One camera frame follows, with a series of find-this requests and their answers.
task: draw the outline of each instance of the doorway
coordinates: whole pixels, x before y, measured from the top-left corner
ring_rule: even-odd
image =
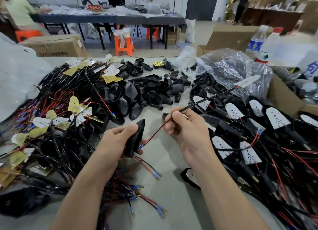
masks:
[[[186,19],[211,21],[217,0],[188,0]]]

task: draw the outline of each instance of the white tabletop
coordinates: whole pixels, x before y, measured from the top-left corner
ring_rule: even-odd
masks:
[[[69,57],[48,57],[44,58],[53,66],[59,66],[65,63]],[[135,58],[125,58],[134,63]],[[154,61],[162,61],[163,58],[145,58],[145,63],[152,65]],[[165,69],[154,69],[152,72],[145,71],[143,76],[157,74],[163,76],[169,73]],[[144,138],[151,136],[162,125],[162,113],[169,112],[176,106],[185,106],[189,102],[190,87],[187,87],[181,96],[179,104],[172,106],[164,105],[164,110],[159,111],[156,108],[144,108],[138,119],[146,120]],[[126,124],[132,122],[126,117]],[[116,124],[110,122],[109,128],[117,127]],[[150,163],[161,175],[159,181],[141,165],[136,171],[130,174],[135,177],[132,183],[144,186],[142,193],[160,204],[167,213],[165,219],[162,219],[156,210],[142,199],[132,203],[135,217],[131,216],[128,204],[121,204],[114,208],[108,223],[111,230],[211,230],[213,224],[211,222],[209,212],[205,205],[201,191],[191,187],[185,183],[180,173],[188,168],[188,164],[183,160],[177,143],[165,132],[160,131],[147,146],[144,147],[144,155],[142,156]],[[266,223],[274,230],[285,229],[282,224],[268,211],[268,209],[258,200],[245,194],[252,202],[257,211],[265,219]],[[52,222],[61,201],[49,204],[38,212],[14,219],[0,215],[0,230],[44,230],[48,229]]]

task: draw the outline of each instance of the right hand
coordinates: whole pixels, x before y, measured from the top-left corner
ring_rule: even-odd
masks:
[[[211,155],[211,153],[215,155],[215,153],[204,119],[191,109],[187,109],[182,113],[179,112],[182,108],[177,107],[171,110],[171,114],[165,118],[165,122],[171,116],[173,121],[169,122],[164,127],[164,130],[177,141],[185,161],[193,167],[193,164],[202,159],[202,157]]]

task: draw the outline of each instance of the stool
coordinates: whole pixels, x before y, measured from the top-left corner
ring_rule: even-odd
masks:
[[[130,38],[126,38],[126,43],[124,48],[120,47],[120,39],[118,38],[118,36],[115,36],[115,48],[116,48],[116,55],[119,55],[119,51],[126,51],[128,52],[129,56],[133,55],[133,51],[135,51],[135,48],[133,46],[133,40],[130,36]]]
[[[115,23],[115,28],[116,30],[118,30],[118,24]]]
[[[158,27],[155,27],[155,33],[153,34],[153,36],[156,36],[157,41],[160,40],[160,35],[158,33]],[[147,35],[146,35],[146,39],[150,40],[150,28],[147,28]]]
[[[40,31],[16,31],[16,37],[18,42],[23,42],[26,39],[35,37],[35,36],[43,36]]]

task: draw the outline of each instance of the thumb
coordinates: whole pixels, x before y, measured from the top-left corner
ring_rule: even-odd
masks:
[[[126,142],[130,136],[135,134],[138,130],[137,124],[130,124],[125,127],[125,129],[118,135]]]
[[[185,118],[185,116],[179,111],[173,112],[172,118],[178,125],[181,126],[181,128],[187,126],[189,123],[189,121]]]

